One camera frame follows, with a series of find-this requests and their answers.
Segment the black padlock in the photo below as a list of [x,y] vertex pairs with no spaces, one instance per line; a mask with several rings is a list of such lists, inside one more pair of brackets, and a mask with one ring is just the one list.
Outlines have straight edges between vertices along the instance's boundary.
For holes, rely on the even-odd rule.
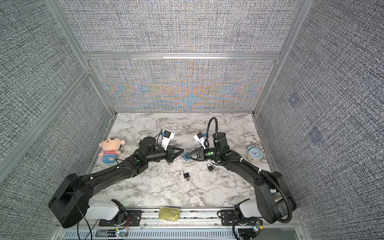
[[214,167],[214,165],[208,163],[208,164],[207,164],[207,169],[208,169],[209,172],[212,172],[212,171],[215,170],[215,167]]

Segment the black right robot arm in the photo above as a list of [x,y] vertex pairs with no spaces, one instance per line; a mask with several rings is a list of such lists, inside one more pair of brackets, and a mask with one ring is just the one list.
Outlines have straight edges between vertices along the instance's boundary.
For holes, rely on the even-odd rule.
[[212,165],[238,174],[254,187],[256,207],[264,220],[269,224],[289,223],[297,204],[283,175],[262,170],[231,150],[225,133],[213,134],[213,140],[213,148],[202,146],[184,154],[183,158],[186,161],[210,161]]

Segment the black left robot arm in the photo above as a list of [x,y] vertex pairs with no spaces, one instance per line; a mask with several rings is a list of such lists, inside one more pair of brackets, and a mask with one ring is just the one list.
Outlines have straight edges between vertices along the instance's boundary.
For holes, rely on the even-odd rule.
[[91,219],[90,199],[122,180],[133,178],[145,171],[150,162],[165,160],[172,163],[184,149],[168,146],[164,149],[155,138],[145,137],[135,152],[112,167],[89,175],[68,175],[49,201],[49,209],[63,228],[70,228],[81,220]]

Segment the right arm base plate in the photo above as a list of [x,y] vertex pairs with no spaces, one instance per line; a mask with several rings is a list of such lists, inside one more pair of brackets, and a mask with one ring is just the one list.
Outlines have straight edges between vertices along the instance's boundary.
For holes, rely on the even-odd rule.
[[263,220],[258,217],[246,217],[238,209],[222,209],[217,212],[223,226],[262,226]]

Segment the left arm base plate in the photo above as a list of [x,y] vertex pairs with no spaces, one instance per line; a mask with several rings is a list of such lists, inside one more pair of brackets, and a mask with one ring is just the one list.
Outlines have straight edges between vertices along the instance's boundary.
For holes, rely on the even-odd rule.
[[119,212],[112,220],[100,220],[99,227],[138,227],[142,218],[141,210],[126,210]]

